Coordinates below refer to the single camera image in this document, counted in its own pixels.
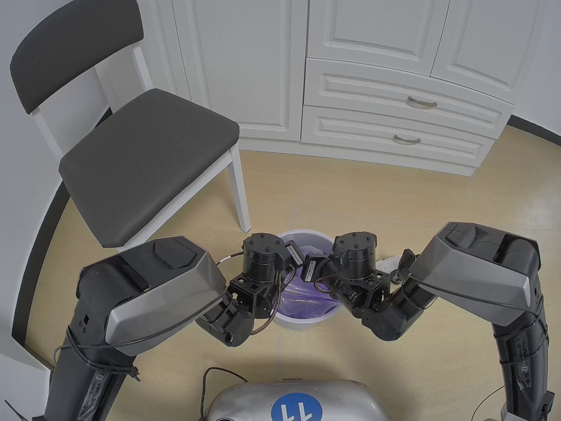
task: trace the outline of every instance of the white wall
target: white wall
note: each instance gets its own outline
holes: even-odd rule
[[[13,419],[8,399],[28,419],[44,407],[48,373],[11,339],[13,312],[27,257],[60,184],[58,165],[10,77],[19,42],[71,0],[0,0],[0,419]],[[41,107],[63,151],[107,109],[94,71],[74,80]]]
[[[514,114],[561,135],[561,0],[548,0],[536,56]]]

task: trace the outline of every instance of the chair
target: chair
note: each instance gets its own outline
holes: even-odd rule
[[[74,0],[21,42],[10,64],[20,101],[35,119],[92,233],[105,248],[147,239],[228,166],[240,226],[250,229],[238,124],[154,89],[139,41],[136,0]],[[39,105],[118,50],[132,46],[144,93],[63,154]]]

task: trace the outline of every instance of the metal handle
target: metal handle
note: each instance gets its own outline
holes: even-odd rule
[[[406,144],[420,144],[421,143],[421,139],[415,139],[415,140],[404,139],[403,137],[399,137],[397,134],[393,138],[395,140],[399,140],[400,142],[405,142]]]
[[[415,104],[420,104],[421,106],[426,106],[427,108],[436,108],[437,107],[437,102],[422,102],[420,100],[417,100],[415,98],[413,98],[412,96],[408,96],[407,97],[407,101],[411,102],[411,103],[415,103]]]

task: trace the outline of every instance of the chair seat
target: chair seat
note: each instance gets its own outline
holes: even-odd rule
[[[80,214],[106,248],[123,246],[236,144],[240,127],[160,89],[108,117],[60,161]]]

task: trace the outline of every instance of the wooden floor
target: wooden floor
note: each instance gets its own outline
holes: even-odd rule
[[[561,148],[507,127],[473,177],[288,154],[242,151],[252,232],[310,228],[335,236],[367,230],[378,258],[404,248],[420,253],[448,221],[477,222],[536,239],[549,325],[549,389],[561,395]],[[218,260],[240,250],[227,173],[186,204],[156,237],[184,235]],[[80,268],[114,250],[102,249],[70,201],[44,263],[27,343],[52,361],[76,305]],[[240,271],[224,263],[227,278]],[[198,419],[201,377],[210,366],[250,381],[352,379],[366,383],[396,421],[465,420],[502,385],[486,321],[443,300],[396,342],[378,340],[345,311],[319,327],[294,332],[275,323],[241,347],[227,348],[194,323],[138,356],[141,382],[127,378],[109,421]],[[209,376],[207,403],[235,378]],[[475,417],[500,418],[504,394]],[[561,403],[550,421],[561,420]]]

